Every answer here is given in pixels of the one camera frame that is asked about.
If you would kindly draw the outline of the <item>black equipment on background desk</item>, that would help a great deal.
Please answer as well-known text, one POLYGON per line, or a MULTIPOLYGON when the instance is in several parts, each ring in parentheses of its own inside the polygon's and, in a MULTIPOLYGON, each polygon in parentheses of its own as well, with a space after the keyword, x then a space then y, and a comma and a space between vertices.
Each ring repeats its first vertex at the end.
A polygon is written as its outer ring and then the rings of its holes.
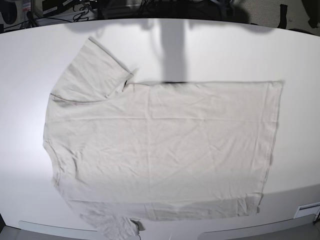
POLYGON ((44 0, 42 2, 42 14, 44 17, 56 16, 78 4, 80 4, 79 0, 44 0))

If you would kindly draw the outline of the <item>white label sticker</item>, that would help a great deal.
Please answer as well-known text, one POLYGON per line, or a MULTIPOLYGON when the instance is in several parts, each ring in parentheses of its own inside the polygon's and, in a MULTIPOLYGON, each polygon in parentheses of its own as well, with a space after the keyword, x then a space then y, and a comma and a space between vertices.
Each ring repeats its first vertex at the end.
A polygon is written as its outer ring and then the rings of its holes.
POLYGON ((319 202, 310 203, 306 205, 300 205, 297 208, 294 218, 301 218, 308 215, 315 215, 315 217, 317 217, 319 213, 320 213, 320 203, 319 202))

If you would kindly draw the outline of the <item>beige T-shirt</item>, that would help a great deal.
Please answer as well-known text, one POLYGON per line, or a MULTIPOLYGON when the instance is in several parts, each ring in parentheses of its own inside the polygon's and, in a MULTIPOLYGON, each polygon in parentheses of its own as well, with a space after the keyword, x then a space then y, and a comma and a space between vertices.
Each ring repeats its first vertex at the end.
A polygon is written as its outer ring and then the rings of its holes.
POLYGON ((257 214, 283 82, 132 77, 89 38, 49 95, 43 147, 69 207, 109 240, 140 220, 257 214))

